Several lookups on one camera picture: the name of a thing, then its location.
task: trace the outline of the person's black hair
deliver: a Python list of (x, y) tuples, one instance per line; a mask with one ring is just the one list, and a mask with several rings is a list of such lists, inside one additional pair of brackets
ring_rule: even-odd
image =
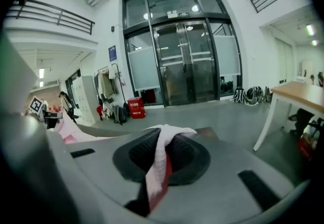
[(64, 98), (68, 101), (68, 103), (70, 103), (72, 105), (72, 102), (71, 102), (69, 96), (67, 95), (67, 93), (61, 91), (59, 97), (61, 97), (61, 96), (64, 96)]

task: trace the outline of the gray floor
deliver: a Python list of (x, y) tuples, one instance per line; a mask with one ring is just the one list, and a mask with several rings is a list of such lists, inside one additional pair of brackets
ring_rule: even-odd
[(251, 107), (230, 101), (204, 102), (148, 109), (144, 119), (129, 119), (122, 126), (104, 120), (92, 127), (124, 132), (135, 132), (158, 124), (193, 129), (212, 127), (220, 140), (237, 144), (250, 151), (283, 173), (294, 185), (298, 185), (306, 178), (305, 162), (297, 148), (298, 139), (281, 129), (285, 122), (287, 104), (278, 102), (265, 141), (257, 152), (253, 151), (253, 146), (266, 121), (269, 107), (268, 103)]

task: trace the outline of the doorway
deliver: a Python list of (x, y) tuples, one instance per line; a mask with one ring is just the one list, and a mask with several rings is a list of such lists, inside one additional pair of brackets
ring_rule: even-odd
[(166, 105), (215, 100), (215, 58), (204, 21), (153, 28)]

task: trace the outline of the stacked red boxes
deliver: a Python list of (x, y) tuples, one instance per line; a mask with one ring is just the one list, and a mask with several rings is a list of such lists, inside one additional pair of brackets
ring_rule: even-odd
[(127, 101), (133, 119), (142, 119), (145, 117), (145, 109), (142, 97), (131, 98)]

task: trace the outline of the wooden table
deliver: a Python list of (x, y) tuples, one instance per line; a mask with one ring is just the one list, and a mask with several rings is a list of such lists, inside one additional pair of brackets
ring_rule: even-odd
[(270, 111), (261, 135), (254, 145), (254, 151), (259, 149), (265, 136), (267, 135), (278, 100), (282, 100), (290, 104), (286, 120), (290, 115), (292, 105), (309, 111), (319, 118), (324, 119), (324, 89), (322, 87), (298, 82), (290, 82), (285, 85), (274, 87), (271, 89), (271, 91), (273, 92), (273, 96)]

